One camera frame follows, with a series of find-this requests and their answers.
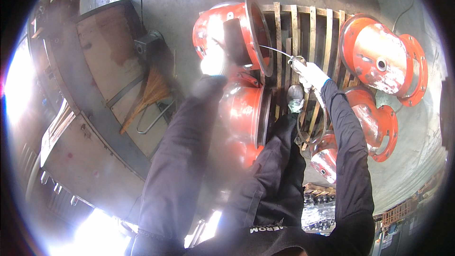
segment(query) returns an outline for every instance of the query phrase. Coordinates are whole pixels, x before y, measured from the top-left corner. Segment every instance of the metal handle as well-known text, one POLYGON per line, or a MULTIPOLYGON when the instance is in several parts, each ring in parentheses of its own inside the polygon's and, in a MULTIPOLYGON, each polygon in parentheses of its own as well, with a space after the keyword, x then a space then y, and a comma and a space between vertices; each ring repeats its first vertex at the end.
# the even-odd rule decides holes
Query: metal handle
POLYGON ((139 125, 141 124, 141 121, 142 121, 142 118, 144 117, 145 115, 145 112, 147 111, 148 107, 150 106, 147 106, 147 108, 144 109, 144 112, 142 112, 142 116, 141 118, 139 119, 139 122, 137 123, 137 127, 136 127, 136 130, 139 134, 146 134, 148 131, 150 131, 150 129, 156 124, 156 122, 164 115, 164 113, 166 111, 168 111, 168 109, 172 106, 172 104, 174 104, 175 102, 175 99, 158 115, 158 117, 155 118, 155 120, 150 124, 150 126, 143 132, 141 132, 139 130, 139 125))

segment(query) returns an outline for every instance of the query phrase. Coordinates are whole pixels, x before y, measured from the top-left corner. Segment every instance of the red flange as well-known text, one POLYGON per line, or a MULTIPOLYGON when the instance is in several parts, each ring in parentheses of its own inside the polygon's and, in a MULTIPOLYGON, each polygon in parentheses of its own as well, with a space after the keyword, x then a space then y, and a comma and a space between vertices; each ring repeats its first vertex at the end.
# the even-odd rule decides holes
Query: red flange
POLYGON ((397 96, 405 106, 422 99, 428 68, 424 52, 412 36, 397 37, 375 18, 356 14, 344 23, 338 47, 347 70, 364 84, 397 96), (418 76, 414 60, 419 64, 418 76))
POLYGON ((349 87, 344 92, 364 131, 369 155, 377 162, 386 161, 394 151, 398 139, 395 112, 387 105, 377 109, 373 94, 363 86, 349 87), (386 135, 389 136, 387 146, 383 152, 376 154, 386 135))
POLYGON ((310 146, 310 165, 330 184, 337 180, 337 142, 332 130, 328 130, 317 145, 310 146))
POLYGON ((246 144, 241 141, 230 139, 226 142, 226 147, 232 153, 232 156, 238 158, 239 162, 243 168, 249 168, 258 158, 261 151, 264 149, 264 146, 259 145, 256 149, 253 144, 246 144))
POLYGON ((229 49, 226 39, 233 36, 233 33, 239 31, 242 38, 240 43, 235 43, 234 47, 242 53, 245 48, 245 54, 241 63, 233 67, 234 71, 256 70, 260 69, 265 76, 273 74, 273 54, 266 48, 260 48, 259 45, 272 46, 270 34, 267 27, 264 14, 262 13, 257 0, 245 0, 244 3, 226 3, 214 6, 214 8, 204 12, 196 21, 193 28, 193 44, 197 54, 203 58, 208 48, 208 39, 216 40, 223 48, 229 49), (230 29, 225 33, 224 24, 228 20, 237 23, 239 30, 230 29))
POLYGON ((247 77, 250 76, 242 73, 242 77, 230 79, 224 88, 219 113, 234 139, 253 144, 257 149, 266 143, 272 92, 266 87, 258 88, 258 83, 249 82, 253 78, 247 77))

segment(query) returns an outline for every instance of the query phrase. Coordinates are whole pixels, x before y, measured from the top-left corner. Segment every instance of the white glove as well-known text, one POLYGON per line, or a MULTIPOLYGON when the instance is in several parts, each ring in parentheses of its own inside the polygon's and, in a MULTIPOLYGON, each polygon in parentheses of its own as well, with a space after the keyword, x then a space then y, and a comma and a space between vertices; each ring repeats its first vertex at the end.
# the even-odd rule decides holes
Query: white glove
POLYGON ((201 70, 207 75, 224 75, 228 74, 231 61, 224 49, 213 39, 207 39, 207 50, 201 61, 201 70))
POLYGON ((324 86, 325 82, 330 79, 322 69, 320 69, 316 64, 307 62, 307 65, 297 66, 299 70, 299 81, 305 88, 305 92, 314 86, 314 88, 321 93, 321 89, 324 86))

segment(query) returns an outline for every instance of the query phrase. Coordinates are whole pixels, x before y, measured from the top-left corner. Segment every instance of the broom bristles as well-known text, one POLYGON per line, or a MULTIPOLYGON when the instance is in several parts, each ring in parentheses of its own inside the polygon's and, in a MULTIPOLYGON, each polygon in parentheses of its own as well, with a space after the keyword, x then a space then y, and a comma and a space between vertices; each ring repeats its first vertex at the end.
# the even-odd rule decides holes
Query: broom bristles
POLYGON ((155 67, 152 67, 148 75, 144 95, 142 96, 141 101, 136 106, 131 116, 123 123, 120 134, 123 134, 127 130, 129 125, 133 122, 134 118, 148 105, 169 97, 169 94, 169 87, 164 82, 163 77, 155 67))

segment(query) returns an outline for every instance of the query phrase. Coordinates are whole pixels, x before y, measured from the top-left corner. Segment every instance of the black sleeve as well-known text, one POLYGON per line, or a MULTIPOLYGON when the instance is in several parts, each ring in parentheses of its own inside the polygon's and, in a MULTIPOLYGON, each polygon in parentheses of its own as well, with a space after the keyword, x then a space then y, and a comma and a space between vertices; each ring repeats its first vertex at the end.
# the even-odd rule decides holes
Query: black sleeve
POLYGON ((132 255, 183 253, 226 82, 224 76, 203 77, 169 124, 142 192, 132 255))
POLYGON ((322 96, 338 145, 336 228, 330 238, 355 249, 353 255, 367 255, 374 237, 374 203, 365 136, 346 95, 333 80, 325 83, 322 96))

